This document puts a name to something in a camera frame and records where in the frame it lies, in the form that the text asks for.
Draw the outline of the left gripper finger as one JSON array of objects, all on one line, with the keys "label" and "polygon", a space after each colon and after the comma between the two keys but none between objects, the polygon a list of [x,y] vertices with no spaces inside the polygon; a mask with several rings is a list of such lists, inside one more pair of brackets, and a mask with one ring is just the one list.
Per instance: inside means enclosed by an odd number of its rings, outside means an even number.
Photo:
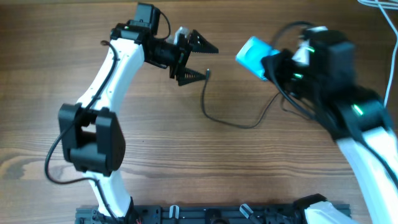
[{"label": "left gripper finger", "polygon": [[189,37],[189,44],[192,51],[203,54],[218,54],[219,50],[209,43],[197,30],[192,30]]},{"label": "left gripper finger", "polygon": [[202,80],[206,80],[206,75],[189,68],[183,68],[177,73],[177,82],[179,86]]}]

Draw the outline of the blue screen smartphone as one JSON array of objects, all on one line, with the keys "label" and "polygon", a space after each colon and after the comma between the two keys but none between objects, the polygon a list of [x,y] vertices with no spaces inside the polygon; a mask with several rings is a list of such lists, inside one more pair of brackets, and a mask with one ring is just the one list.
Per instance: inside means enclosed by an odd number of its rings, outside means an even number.
[{"label": "blue screen smartphone", "polygon": [[267,81],[261,60],[264,57],[278,53],[279,51],[276,49],[271,50],[271,46],[268,43],[252,36],[237,53],[236,61],[259,79]]}]

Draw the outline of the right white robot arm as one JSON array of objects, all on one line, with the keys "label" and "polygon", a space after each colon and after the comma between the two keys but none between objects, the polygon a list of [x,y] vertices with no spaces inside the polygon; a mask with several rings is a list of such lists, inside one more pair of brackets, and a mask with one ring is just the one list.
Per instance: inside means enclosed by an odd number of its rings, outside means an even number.
[{"label": "right white robot arm", "polygon": [[284,49],[262,58],[264,75],[297,110],[325,128],[349,162],[374,223],[397,222],[397,137],[381,97],[356,83],[355,46],[344,33],[286,24],[271,46],[301,27],[305,61]]}]

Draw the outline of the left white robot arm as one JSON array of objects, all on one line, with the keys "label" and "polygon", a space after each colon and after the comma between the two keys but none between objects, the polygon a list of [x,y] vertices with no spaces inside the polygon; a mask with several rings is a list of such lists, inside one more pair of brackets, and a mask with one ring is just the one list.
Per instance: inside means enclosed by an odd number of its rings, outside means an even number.
[{"label": "left white robot arm", "polygon": [[179,85],[204,80],[206,75],[187,68],[191,53],[216,54],[218,48],[197,30],[184,27],[158,37],[164,13],[139,3],[133,19],[119,23],[102,45],[108,54],[89,89],[58,112],[60,134],[54,140],[64,159],[81,172],[96,195],[98,207],[90,217],[98,223],[142,223],[121,177],[126,142],[118,121],[123,98],[135,74],[145,64],[167,69]]}]

